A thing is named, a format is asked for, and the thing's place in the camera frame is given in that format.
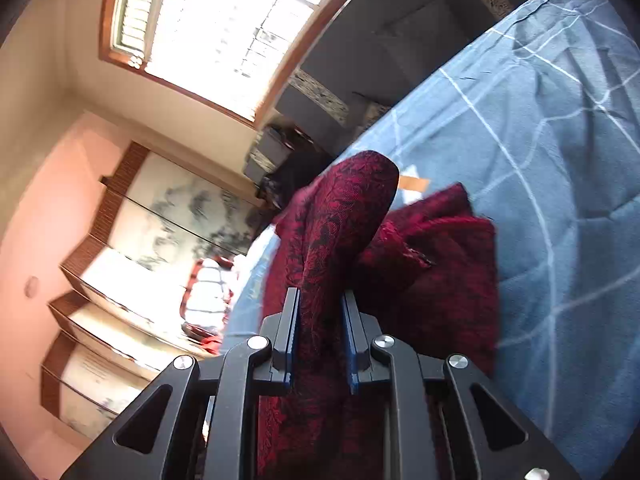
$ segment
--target triangular cutout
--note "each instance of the triangular cutout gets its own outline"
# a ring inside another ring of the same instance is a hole
[[[480,384],[471,385],[471,395],[478,407],[482,428],[491,451],[500,451],[525,441],[525,432]]]
[[[115,438],[116,443],[140,453],[151,453],[172,390],[171,386],[163,384],[154,391],[149,400],[118,432]]]

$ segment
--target window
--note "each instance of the window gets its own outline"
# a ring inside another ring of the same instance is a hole
[[[115,0],[110,49],[248,121],[321,0]]]

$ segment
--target blue fabric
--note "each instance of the blue fabric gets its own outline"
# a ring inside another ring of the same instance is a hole
[[[494,221],[494,379],[584,480],[640,418],[639,73],[607,0],[529,0],[339,159],[376,150],[426,194],[460,181]]]

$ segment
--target red cloth on shelf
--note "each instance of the red cloth on shelf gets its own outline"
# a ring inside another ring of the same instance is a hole
[[[415,351],[468,355],[492,370],[497,337],[494,228],[472,216],[457,184],[388,213],[398,168],[376,152],[337,164],[276,220],[280,247],[263,316],[300,288],[295,377],[286,397],[260,399],[262,479],[382,478],[380,394],[350,396],[338,298],[354,289],[361,312]]]

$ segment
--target red cloth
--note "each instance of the red cloth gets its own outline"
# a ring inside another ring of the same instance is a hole
[[[461,184],[386,214],[398,168],[376,152],[337,164],[277,219],[280,246],[263,316],[300,288],[295,377],[286,397],[260,399],[263,479],[382,478],[380,394],[350,396],[338,298],[354,289],[385,333],[435,357],[468,355],[485,373],[497,337],[494,228],[472,216]]]

